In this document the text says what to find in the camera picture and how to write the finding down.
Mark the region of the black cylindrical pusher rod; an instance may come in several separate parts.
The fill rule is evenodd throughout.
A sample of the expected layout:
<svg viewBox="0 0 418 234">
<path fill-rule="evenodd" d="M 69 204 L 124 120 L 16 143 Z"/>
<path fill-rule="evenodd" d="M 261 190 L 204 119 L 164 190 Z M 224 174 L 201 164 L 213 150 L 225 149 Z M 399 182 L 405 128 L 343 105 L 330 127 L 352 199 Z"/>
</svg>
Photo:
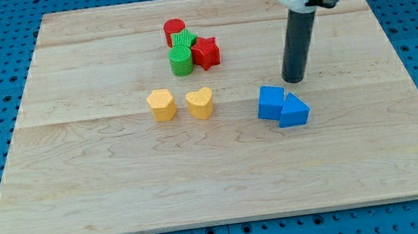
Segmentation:
<svg viewBox="0 0 418 234">
<path fill-rule="evenodd" d="M 288 83 L 299 83 L 305 77 L 315 14 L 288 12 L 282 59 L 282 79 Z"/>
</svg>

